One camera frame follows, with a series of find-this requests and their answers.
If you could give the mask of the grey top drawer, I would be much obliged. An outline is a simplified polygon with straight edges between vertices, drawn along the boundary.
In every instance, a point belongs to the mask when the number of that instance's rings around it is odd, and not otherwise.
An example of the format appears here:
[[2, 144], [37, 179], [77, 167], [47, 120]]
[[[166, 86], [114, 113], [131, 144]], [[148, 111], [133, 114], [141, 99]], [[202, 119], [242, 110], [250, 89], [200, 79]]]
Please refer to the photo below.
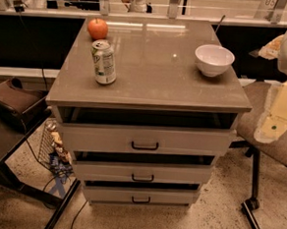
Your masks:
[[144, 127], [130, 125], [59, 125], [63, 144], [71, 151], [184, 155], [224, 155], [234, 130]]

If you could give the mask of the grey drawer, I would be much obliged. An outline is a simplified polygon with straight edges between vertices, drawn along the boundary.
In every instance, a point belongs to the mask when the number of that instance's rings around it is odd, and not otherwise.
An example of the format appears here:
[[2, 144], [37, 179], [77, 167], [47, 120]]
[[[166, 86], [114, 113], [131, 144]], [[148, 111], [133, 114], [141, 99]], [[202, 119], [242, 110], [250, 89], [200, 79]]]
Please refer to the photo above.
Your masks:
[[211, 167], [205, 165], [74, 161], [72, 166], [77, 178], [85, 181], [202, 185], [211, 175]]
[[63, 144], [71, 151], [184, 155], [224, 155], [234, 130], [144, 127], [130, 125], [59, 125]]
[[142, 188], [88, 187], [83, 189], [86, 200], [98, 203], [140, 203], [175, 205], [192, 204], [199, 198], [198, 191], [156, 190]]

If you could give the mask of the grey drawer cabinet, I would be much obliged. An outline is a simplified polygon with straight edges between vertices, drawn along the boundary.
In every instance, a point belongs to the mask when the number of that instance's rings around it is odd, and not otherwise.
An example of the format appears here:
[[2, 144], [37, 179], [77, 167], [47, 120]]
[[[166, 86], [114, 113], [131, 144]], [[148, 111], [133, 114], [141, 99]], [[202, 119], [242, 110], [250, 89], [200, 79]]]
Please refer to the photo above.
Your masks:
[[[234, 130], [251, 104], [233, 70], [210, 79], [196, 67], [196, 49], [218, 39], [204, 21], [148, 18], [107, 19], [117, 78], [95, 81], [91, 40], [82, 29], [69, 51], [47, 102], [60, 124]], [[214, 166], [221, 156], [71, 151], [72, 162]], [[80, 180], [88, 187], [201, 190], [198, 184]]]

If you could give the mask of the grey middle drawer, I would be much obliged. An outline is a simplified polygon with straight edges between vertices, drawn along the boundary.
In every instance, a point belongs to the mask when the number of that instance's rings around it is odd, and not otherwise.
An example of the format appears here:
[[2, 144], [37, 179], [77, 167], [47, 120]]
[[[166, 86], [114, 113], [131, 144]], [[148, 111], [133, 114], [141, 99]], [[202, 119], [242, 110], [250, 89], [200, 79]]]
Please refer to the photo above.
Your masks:
[[74, 161], [72, 166], [77, 178], [85, 181], [202, 185], [211, 175], [211, 167], [205, 165]]

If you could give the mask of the grey bottom drawer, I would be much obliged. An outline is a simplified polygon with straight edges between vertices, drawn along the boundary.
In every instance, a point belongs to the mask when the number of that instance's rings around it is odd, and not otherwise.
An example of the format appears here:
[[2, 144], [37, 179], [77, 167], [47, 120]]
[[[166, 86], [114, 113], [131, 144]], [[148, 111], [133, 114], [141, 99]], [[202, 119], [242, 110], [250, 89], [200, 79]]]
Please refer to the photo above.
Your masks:
[[199, 198], [198, 191], [156, 190], [142, 188], [88, 187], [83, 189], [86, 200], [98, 203], [140, 203], [175, 205], [192, 204]]

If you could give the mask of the white green soda can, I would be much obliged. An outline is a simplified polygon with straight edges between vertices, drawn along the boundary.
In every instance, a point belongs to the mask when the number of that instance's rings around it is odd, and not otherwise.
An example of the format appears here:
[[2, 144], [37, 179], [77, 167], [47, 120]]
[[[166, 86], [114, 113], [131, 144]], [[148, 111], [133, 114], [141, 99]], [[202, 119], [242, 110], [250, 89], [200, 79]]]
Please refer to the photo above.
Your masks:
[[116, 70], [113, 47], [104, 39], [96, 40], [91, 46], [95, 80], [103, 86], [115, 82]]

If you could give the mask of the white bowl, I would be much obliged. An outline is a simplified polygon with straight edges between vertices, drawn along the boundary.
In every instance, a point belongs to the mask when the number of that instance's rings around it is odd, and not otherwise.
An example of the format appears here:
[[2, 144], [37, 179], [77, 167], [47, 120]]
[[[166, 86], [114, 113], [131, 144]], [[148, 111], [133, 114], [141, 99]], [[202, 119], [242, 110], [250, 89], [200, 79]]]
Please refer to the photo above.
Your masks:
[[197, 68], [206, 77], [223, 74], [235, 61], [234, 54], [229, 49], [216, 44], [200, 45], [195, 56]]

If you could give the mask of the red apple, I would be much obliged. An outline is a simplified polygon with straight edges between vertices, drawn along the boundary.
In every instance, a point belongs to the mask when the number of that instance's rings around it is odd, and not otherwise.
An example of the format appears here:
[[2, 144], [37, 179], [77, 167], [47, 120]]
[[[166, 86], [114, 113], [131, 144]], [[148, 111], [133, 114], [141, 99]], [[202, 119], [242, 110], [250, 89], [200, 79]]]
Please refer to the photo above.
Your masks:
[[87, 30], [92, 39], [105, 39], [108, 34], [108, 25], [102, 19], [93, 19], [88, 22]]

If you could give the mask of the black side table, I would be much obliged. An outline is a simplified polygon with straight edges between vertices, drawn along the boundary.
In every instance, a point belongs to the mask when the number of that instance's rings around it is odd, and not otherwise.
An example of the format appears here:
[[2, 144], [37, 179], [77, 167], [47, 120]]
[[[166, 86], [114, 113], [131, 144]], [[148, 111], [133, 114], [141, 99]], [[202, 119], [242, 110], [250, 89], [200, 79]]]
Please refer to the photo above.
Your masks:
[[44, 110], [42, 114], [33, 120], [32, 126], [23, 133], [8, 126], [0, 119], [0, 186], [14, 190], [16, 193], [26, 195], [29, 198], [39, 200], [52, 206], [55, 211], [46, 224], [45, 229], [53, 229], [55, 227], [59, 217], [62, 216], [66, 206], [73, 197], [75, 191], [78, 189], [80, 181], [75, 180], [68, 191], [64, 194], [64, 197], [57, 198], [52, 194], [46, 193], [43, 190], [29, 186], [28, 184], [20, 181], [5, 161], [10, 158], [21, 144], [28, 140], [29, 136], [36, 131], [42, 122], [44, 122], [50, 115], [51, 112], [49, 110]]

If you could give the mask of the brown office chair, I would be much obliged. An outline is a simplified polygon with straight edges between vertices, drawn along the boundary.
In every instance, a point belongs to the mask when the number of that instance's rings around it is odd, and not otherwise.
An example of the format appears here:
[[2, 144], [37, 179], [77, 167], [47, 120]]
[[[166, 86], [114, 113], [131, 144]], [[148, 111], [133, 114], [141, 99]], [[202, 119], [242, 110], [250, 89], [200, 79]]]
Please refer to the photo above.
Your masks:
[[287, 167], [287, 82], [272, 85], [256, 81], [245, 86], [244, 92], [253, 109], [241, 117], [237, 126], [241, 139], [231, 146], [245, 147], [247, 157], [253, 159], [252, 195], [242, 203], [242, 211], [252, 229], [259, 229], [253, 211], [259, 208], [260, 156], [265, 154]]

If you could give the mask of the numbered sign post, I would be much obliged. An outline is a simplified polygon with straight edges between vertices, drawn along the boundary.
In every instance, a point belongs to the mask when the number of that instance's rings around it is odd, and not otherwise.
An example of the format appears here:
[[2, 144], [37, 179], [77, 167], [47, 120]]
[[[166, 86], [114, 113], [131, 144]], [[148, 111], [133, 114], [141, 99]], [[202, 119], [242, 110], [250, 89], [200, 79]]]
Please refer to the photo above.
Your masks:
[[287, 0], [260, 0], [255, 19], [267, 20], [272, 24], [278, 24], [284, 13]]

